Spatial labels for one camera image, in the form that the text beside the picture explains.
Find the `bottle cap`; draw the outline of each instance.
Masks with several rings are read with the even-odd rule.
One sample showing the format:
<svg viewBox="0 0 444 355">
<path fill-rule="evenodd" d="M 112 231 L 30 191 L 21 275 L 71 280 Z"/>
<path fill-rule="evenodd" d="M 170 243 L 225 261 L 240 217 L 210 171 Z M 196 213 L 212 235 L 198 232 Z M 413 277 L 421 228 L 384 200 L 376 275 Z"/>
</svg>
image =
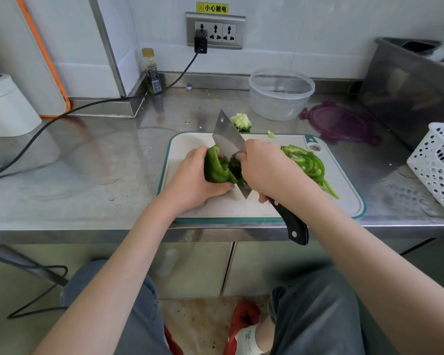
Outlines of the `bottle cap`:
<svg viewBox="0 0 444 355">
<path fill-rule="evenodd" d="M 142 54 L 143 54 L 143 57 L 155 57 L 155 52 L 150 47 L 143 48 Z"/>
</svg>

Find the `bottle label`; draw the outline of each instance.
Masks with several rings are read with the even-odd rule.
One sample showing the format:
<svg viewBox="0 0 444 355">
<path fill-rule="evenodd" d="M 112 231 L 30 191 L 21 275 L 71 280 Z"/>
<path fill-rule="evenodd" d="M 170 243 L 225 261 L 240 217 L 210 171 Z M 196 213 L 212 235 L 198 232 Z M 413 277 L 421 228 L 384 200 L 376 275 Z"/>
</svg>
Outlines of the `bottle label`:
<svg viewBox="0 0 444 355">
<path fill-rule="evenodd" d="M 161 92 L 161 83 L 160 78 L 158 77 L 158 71 L 156 71 L 156 67 L 152 67 L 147 70 L 148 72 L 148 83 L 151 88 L 153 88 L 154 93 Z"/>
</svg>

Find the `power plug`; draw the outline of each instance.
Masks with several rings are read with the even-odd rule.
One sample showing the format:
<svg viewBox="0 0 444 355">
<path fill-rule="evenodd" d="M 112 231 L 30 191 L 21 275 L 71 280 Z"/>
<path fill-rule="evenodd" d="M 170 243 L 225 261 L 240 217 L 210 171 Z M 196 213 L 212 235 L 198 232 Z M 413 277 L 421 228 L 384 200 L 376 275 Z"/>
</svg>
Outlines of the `power plug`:
<svg viewBox="0 0 444 355">
<path fill-rule="evenodd" d="M 194 34 L 194 52 L 207 53 L 207 30 L 197 29 Z"/>
</svg>

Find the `power cord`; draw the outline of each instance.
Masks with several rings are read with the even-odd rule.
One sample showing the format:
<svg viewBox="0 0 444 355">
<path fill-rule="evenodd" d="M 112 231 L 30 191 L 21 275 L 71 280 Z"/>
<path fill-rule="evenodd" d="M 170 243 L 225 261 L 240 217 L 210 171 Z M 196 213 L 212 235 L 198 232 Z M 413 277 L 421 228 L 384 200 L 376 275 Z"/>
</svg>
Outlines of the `power cord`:
<svg viewBox="0 0 444 355">
<path fill-rule="evenodd" d="M 161 90 L 161 92 L 155 94 L 155 95 L 161 95 L 162 93 L 166 92 L 168 89 L 170 89 L 172 86 L 174 86 L 176 83 L 178 83 L 178 81 L 184 76 L 184 74 L 187 72 L 187 70 L 189 69 L 189 67 L 193 64 L 195 58 L 197 57 L 197 55 L 199 53 L 207 53 L 207 48 L 204 52 L 204 50 L 202 49 L 202 47 L 197 47 L 197 49 L 195 49 L 195 55 L 193 57 L 193 59 L 191 60 L 191 62 L 189 63 L 189 65 L 184 69 L 184 71 L 181 73 L 181 75 L 176 79 L 176 81 L 174 81 L 173 83 L 171 83 L 169 86 L 165 87 L 164 89 Z M 107 102 L 113 102 L 113 101 L 126 101 L 126 100 L 131 100 L 131 99 L 135 99 L 135 98 L 140 98 L 139 96 L 134 96 L 134 97 L 120 97 L 120 98 L 111 98 L 111 99 L 105 99 L 105 100 L 101 100 L 101 101 L 96 101 L 96 102 L 92 102 L 89 103 L 87 105 L 81 106 L 81 107 L 76 107 L 74 109 L 71 109 L 70 111 L 63 113 L 55 118 L 53 118 L 52 120 L 50 120 L 48 123 L 46 123 L 45 125 L 43 125 L 34 136 L 31 137 L 31 139 L 29 140 L 29 142 L 24 146 L 24 148 L 20 151 L 20 153 L 17 154 L 17 156 L 15 158 L 13 158 L 10 162 L 8 162 L 6 165 L 0 167 L 0 174 L 2 172 L 4 172 L 5 170 L 9 169 L 13 164 L 15 164 L 21 157 L 22 155 L 28 150 L 28 148 L 30 148 L 30 146 L 33 144 L 33 142 L 39 137 L 39 135 L 41 133 L 43 133 L 43 131 L 48 128 L 50 125 L 52 125 L 54 122 L 56 122 L 59 119 L 65 118 L 67 117 L 70 113 L 74 113 L 77 111 L 80 111 L 81 109 L 87 108 L 87 107 L 91 107 L 91 106 L 95 106 L 95 105 L 99 105 L 101 103 L 107 103 Z M 23 269 L 44 269 L 44 270 L 49 270 L 49 269 L 63 269 L 64 273 L 63 275 L 61 275 L 62 278 L 65 278 L 67 273 L 68 273 L 68 268 L 64 265 L 53 265 L 53 266 L 40 266 L 40 265 L 36 265 L 36 266 L 29 266 L 29 265 L 24 265 L 24 264 L 20 264 L 20 263 L 15 263 L 12 261 L 9 261 L 5 258 L 0 257 L 0 262 L 11 265 L 11 266 L 16 266 L 18 268 L 23 268 Z M 28 311 L 25 313 L 21 313 L 21 311 L 27 309 L 29 306 L 31 306 L 32 304 L 36 303 L 38 300 L 40 300 L 41 298 L 45 297 L 51 290 L 53 290 L 58 284 L 55 283 L 54 285 L 52 285 L 48 290 L 46 290 L 45 292 L 43 292 L 41 295 L 39 295 L 38 297 L 34 298 L 32 301 L 30 301 L 28 304 L 22 306 L 20 309 L 12 312 L 10 315 L 8 315 L 6 318 L 11 320 L 11 319 L 17 319 L 17 318 L 22 318 L 24 316 L 29 316 L 29 315 L 34 315 L 34 314 L 39 314 L 39 313 L 44 313 L 44 312 L 48 312 L 48 311 L 54 311 L 54 310 L 65 310 L 67 309 L 66 307 L 62 307 L 62 306 L 58 306 L 58 307 L 53 307 L 53 308 L 46 308 L 46 309 L 40 309 L 40 310 L 34 310 L 34 311 Z"/>
</svg>

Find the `hand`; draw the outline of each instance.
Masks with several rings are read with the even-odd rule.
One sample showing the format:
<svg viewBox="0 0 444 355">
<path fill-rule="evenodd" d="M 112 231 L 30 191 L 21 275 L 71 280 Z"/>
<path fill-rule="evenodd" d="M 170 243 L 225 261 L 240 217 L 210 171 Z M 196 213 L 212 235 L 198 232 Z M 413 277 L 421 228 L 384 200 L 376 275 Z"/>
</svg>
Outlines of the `hand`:
<svg viewBox="0 0 444 355">
<path fill-rule="evenodd" d="M 260 193 L 260 202 L 266 202 L 263 195 L 280 200 L 282 193 L 289 193 L 294 182 L 310 180 L 275 143 L 247 140 L 245 148 L 247 153 L 239 153 L 237 158 L 242 164 L 243 178 Z"/>
<path fill-rule="evenodd" d="M 233 184 L 209 183 L 204 178 L 204 159 L 207 147 L 192 149 L 181 162 L 168 185 L 161 192 L 175 216 L 196 208 L 207 198 L 223 195 Z"/>
</svg>

